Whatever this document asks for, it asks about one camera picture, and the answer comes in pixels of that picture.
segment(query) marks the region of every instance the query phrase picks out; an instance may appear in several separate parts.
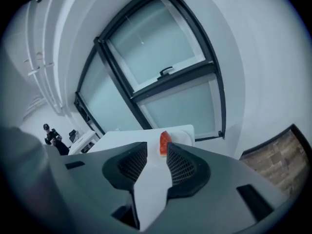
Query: window handle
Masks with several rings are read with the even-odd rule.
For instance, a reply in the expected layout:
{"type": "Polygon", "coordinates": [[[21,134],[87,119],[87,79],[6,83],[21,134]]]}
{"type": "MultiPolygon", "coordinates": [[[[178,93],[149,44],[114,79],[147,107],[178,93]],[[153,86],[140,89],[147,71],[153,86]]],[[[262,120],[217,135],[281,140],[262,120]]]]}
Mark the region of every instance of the window handle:
{"type": "Polygon", "coordinates": [[[168,68],[164,68],[163,70],[161,70],[161,71],[159,72],[159,73],[160,73],[160,77],[158,77],[157,80],[162,79],[162,78],[168,76],[169,73],[165,73],[165,74],[164,74],[164,71],[166,71],[167,69],[170,69],[170,68],[173,68],[173,67],[168,67],[168,68]]]}

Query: table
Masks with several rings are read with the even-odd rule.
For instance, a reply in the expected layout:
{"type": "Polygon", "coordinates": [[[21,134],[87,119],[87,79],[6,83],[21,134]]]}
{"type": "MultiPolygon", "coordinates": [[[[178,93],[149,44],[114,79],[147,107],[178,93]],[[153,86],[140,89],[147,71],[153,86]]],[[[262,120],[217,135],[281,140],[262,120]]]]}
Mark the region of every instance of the table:
{"type": "Polygon", "coordinates": [[[88,153],[103,151],[133,142],[147,142],[147,163],[134,185],[136,212],[143,231],[166,207],[167,191],[172,187],[166,159],[160,157],[160,134],[167,131],[173,142],[194,146],[192,125],[138,131],[107,132],[88,153]]]}
{"type": "Polygon", "coordinates": [[[96,133],[94,131],[89,130],[84,135],[82,135],[72,144],[68,155],[78,154],[94,138],[95,134],[96,133]]]}

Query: window frame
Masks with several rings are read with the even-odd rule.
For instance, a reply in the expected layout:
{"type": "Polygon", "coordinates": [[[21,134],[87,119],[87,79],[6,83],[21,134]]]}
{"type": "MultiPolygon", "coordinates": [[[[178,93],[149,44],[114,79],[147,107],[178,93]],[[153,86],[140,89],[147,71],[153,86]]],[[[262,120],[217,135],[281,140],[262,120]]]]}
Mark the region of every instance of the window frame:
{"type": "MultiPolygon", "coordinates": [[[[139,10],[140,8],[142,8],[143,6],[145,6],[151,1],[153,0],[132,0],[109,22],[109,24],[105,27],[105,29],[100,34],[100,36],[94,39],[94,47],[89,57],[87,58],[87,61],[85,63],[85,66],[83,68],[83,71],[80,77],[80,81],[79,81],[78,89],[77,89],[77,96],[79,96],[79,92],[80,92],[84,77],[87,73],[88,67],[93,57],[95,56],[96,52],[98,52],[102,62],[108,64],[104,66],[107,69],[109,76],[113,80],[113,83],[117,87],[122,98],[128,105],[129,109],[131,110],[131,112],[133,113],[133,115],[135,116],[139,124],[141,125],[141,127],[145,130],[152,129],[150,123],[145,118],[144,114],[142,113],[139,106],[137,105],[138,102],[146,98],[149,98],[153,95],[156,95],[158,93],[161,93],[163,91],[166,91],[170,88],[173,88],[175,86],[181,85],[190,80],[194,80],[196,78],[213,73],[216,76],[216,80],[217,80],[217,84],[219,88],[220,106],[221,106],[221,131],[218,131],[218,129],[216,129],[216,131],[218,131],[218,136],[198,138],[196,139],[196,141],[212,139],[216,137],[224,138],[225,128],[226,128],[226,107],[225,107],[224,86],[223,86],[220,67],[219,67],[214,49],[211,45],[211,42],[206,32],[204,31],[198,19],[195,17],[195,15],[192,13],[190,8],[186,5],[186,3],[183,0],[168,0],[168,1],[175,6],[175,8],[182,15],[182,17],[184,18],[184,20],[187,22],[188,26],[192,30],[193,34],[195,35],[198,41],[198,44],[205,57],[204,61],[198,62],[187,68],[179,70],[173,74],[170,74],[169,76],[166,76],[158,80],[157,82],[154,82],[134,92],[126,76],[122,72],[121,67],[119,66],[111,50],[109,49],[107,41],[110,39],[113,33],[126,21],[126,17],[130,17],[137,10],[139,10]]],[[[102,129],[98,126],[96,121],[93,120],[93,122],[102,132],[102,129]]]]}

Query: glass pane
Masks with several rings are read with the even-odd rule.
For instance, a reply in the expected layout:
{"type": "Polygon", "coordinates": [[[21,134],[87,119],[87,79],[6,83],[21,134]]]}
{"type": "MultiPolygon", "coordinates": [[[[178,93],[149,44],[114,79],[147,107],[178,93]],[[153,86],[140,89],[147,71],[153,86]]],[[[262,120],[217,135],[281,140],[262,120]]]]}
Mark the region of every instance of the glass pane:
{"type": "Polygon", "coordinates": [[[191,29],[168,0],[154,0],[127,17],[108,45],[135,91],[157,81],[164,68],[173,66],[172,73],[204,60],[191,29]]]}
{"type": "Polygon", "coordinates": [[[90,64],[80,93],[104,132],[142,129],[108,75],[98,53],[90,64]]]}
{"type": "Polygon", "coordinates": [[[191,124],[197,138],[216,131],[207,77],[184,83],[139,104],[146,118],[158,128],[191,124]]]}

